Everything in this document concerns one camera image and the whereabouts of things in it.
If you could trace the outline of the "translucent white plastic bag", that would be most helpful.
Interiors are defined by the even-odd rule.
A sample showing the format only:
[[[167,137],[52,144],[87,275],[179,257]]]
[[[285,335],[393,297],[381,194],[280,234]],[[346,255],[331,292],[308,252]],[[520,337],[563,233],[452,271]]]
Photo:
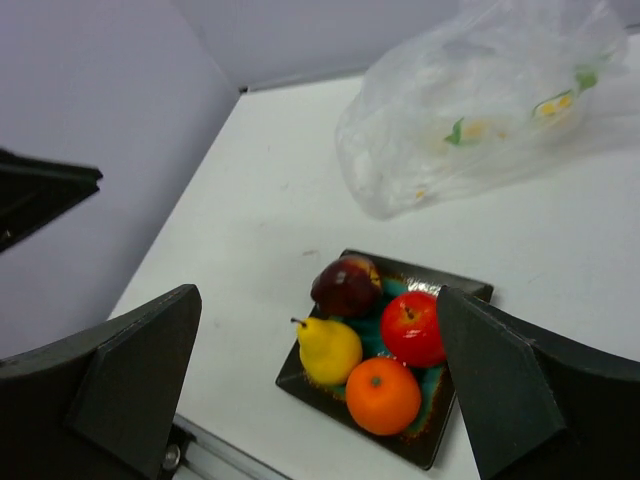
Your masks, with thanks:
[[[335,132],[345,184],[388,219],[542,172],[627,52],[608,1],[467,1],[366,71]]]

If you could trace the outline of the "red fake fruit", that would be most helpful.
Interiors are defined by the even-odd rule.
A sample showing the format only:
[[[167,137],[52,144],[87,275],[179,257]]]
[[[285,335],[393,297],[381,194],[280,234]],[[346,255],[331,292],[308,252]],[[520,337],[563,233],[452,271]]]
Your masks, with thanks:
[[[380,319],[380,334],[389,352],[414,368],[446,361],[436,311],[437,297],[411,291],[394,298]]]

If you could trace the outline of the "orange fake fruit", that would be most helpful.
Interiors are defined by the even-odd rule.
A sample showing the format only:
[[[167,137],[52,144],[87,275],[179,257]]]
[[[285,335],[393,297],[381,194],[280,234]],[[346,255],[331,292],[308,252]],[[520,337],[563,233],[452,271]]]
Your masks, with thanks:
[[[422,405],[421,389],[411,371],[387,357],[359,364],[347,380],[345,399],[355,423],[377,436],[404,431]]]

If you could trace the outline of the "dark brown fake fruit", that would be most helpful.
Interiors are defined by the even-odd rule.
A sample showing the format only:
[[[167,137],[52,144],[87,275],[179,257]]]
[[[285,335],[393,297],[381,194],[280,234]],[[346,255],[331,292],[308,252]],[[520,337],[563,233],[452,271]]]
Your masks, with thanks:
[[[381,276],[374,262],[356,254],[341,256],[314,279],[310,296],[327,315],[366,315],[383,294]]]

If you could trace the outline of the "yellow fake fruit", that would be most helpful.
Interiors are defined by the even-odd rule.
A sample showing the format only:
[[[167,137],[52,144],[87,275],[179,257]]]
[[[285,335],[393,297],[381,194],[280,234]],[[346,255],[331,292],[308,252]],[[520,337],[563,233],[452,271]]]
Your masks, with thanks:
[[[335,320],[308,317],[290,322],[296,326],[299,358],[308,376],[323,386],[344,385],[363,359],[359,335]]]

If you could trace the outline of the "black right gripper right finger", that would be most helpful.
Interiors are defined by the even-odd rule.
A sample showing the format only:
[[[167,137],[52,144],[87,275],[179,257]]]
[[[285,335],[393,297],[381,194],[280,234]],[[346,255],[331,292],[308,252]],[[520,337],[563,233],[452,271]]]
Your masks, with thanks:
[[[481,478],[638,478],[638,362],[456,288],[437,315]]]

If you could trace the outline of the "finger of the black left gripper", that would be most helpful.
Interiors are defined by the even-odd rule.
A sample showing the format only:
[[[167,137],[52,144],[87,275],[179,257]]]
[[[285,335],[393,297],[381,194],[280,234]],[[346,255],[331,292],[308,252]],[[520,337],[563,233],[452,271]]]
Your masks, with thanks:
[[[99,191],[100,170],[1,150],[1,250]]]

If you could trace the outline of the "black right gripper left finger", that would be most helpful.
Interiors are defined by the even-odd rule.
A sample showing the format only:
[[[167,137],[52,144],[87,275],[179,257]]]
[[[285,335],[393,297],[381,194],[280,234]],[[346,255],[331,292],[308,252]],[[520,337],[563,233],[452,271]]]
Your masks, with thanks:
[[[201,310],[185,284],[3,359],[2,478],[157,478]]]

